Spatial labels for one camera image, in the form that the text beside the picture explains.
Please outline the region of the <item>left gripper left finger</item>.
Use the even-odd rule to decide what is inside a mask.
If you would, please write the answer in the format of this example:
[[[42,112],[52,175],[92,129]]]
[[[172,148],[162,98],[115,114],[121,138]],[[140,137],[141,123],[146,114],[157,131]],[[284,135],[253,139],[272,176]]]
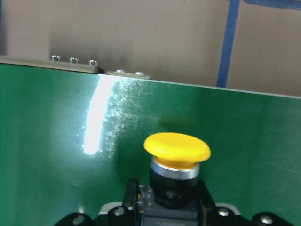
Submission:
[[[124,193],[122,206],[126,214],[126,226],[137,226],[138,179],[129,179]]]

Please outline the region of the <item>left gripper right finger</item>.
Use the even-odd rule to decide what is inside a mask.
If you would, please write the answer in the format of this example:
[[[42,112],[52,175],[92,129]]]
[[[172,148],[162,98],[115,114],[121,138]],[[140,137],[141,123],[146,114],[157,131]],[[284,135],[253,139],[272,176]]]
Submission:
[[[199,226],[217,226],[217,207],[204,181],[199,180],[196,186],[196,206]]]

